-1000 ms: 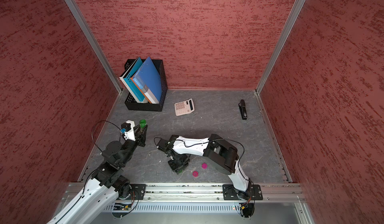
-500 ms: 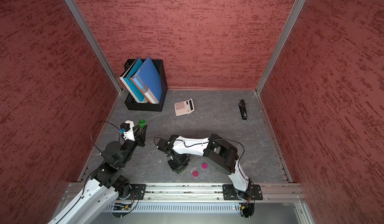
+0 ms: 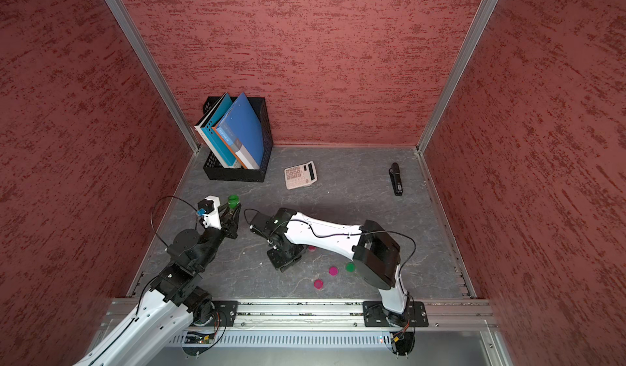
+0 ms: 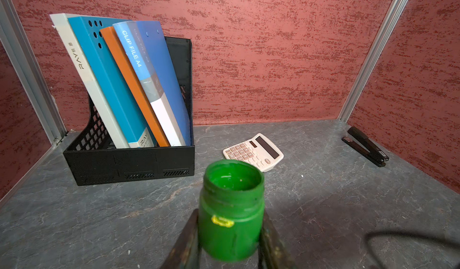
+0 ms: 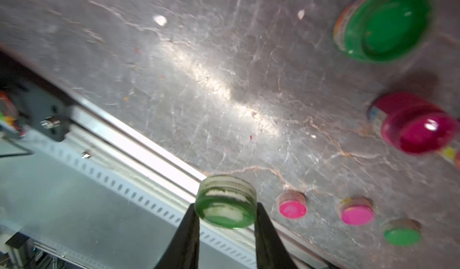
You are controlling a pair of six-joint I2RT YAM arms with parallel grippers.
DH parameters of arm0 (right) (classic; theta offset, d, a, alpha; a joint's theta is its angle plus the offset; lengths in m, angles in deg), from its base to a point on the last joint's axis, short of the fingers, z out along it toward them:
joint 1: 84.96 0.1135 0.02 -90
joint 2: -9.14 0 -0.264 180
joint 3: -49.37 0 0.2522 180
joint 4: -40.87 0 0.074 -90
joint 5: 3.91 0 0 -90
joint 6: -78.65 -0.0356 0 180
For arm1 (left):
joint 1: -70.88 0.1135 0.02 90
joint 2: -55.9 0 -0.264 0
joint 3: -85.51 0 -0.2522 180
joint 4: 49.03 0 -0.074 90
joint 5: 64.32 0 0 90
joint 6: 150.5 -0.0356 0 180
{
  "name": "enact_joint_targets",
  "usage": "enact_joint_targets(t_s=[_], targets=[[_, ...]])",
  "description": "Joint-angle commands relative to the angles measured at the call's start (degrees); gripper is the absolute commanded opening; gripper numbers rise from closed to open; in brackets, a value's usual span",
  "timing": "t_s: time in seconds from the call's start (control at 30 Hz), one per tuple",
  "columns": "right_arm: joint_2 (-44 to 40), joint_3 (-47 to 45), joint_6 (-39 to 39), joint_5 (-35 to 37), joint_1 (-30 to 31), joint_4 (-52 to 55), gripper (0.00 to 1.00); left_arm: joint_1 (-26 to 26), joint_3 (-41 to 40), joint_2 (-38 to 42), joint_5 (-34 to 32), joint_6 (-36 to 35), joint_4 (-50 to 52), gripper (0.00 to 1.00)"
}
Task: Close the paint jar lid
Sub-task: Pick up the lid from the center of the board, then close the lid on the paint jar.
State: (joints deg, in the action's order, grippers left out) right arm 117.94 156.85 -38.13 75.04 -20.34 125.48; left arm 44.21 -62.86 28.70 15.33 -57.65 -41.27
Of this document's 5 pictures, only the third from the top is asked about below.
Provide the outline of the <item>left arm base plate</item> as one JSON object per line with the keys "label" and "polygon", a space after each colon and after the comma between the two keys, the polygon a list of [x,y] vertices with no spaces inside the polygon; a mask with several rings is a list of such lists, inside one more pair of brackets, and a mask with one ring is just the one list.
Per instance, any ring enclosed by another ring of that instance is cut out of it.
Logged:
{"label": "left arm base plate", "polygon": [[238,301],[203,301],[193,312],[192,325],[233,327],[239,305]]}

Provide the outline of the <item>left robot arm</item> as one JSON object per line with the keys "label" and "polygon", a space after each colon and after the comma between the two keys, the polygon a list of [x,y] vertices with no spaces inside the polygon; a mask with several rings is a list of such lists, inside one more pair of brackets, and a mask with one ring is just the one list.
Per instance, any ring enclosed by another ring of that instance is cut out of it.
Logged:
{"label": "left robot arm", "polygon": [[237,238],[241,203],[208,196],[197,204],[201,230],[186,229],[167,247],[170,261],[142,291],[135,309],[79,365],[146,365],[175,336],[192,325],[224,327],[221,312],[199,286],[201,275],[225,239]]}

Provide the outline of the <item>green paint jar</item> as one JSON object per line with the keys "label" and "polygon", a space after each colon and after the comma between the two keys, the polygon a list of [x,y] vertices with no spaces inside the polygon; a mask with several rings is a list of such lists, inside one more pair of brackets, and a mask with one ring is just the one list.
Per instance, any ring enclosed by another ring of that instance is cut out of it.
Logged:
{"label": "green paint jar", "polygon": [[230,209],[236,209],[239,206],[240,200],[237,195],[231,195],[228,197],[228,206]]}

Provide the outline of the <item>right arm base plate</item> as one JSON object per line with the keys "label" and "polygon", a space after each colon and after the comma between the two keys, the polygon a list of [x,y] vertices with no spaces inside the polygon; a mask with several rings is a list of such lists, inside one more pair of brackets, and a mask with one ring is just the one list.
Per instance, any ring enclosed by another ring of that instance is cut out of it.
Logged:
{"label": "right arm base plate", "polygon": [[408,301],[403,313],[390,312],[382,302],[363,302],[365,326],[369,328],[427,328],[429,320],[423,302]]}

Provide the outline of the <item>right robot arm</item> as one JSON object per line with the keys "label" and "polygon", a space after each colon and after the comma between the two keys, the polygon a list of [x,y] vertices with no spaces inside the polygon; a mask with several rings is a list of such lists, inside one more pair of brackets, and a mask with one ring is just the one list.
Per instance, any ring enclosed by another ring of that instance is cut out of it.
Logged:
{"label": "right robot arm", "polygon": [[366,307],[365,312],[380,310],[390,326],[411,325],[409,292],[401,276],[401,248],[377,222],[336,224],[281,208],[273,216],[256,211],[249,230],[269,243],[267,256],[278,271],[299,262],[310,246],[347,258],[356,273],[381,294],[381,302]]}

